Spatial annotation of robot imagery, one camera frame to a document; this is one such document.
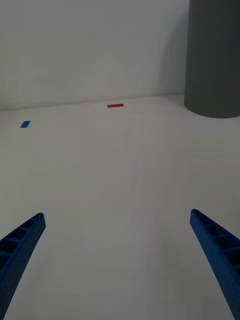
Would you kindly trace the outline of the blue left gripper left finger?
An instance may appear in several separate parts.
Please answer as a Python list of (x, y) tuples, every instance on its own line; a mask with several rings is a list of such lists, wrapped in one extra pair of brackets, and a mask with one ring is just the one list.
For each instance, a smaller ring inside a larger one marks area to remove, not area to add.
[(3, 319), (34, 249), (46, 228), (37, 213), (0, 240), (0, 318)]

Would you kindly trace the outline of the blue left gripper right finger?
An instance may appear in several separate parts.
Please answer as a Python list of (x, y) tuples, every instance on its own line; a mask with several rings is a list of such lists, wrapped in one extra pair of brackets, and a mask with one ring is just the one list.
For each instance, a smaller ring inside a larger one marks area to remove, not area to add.
[(234, 319), (240, 319), (240, 240), (197, 209), (190, 213), (190, 225)]

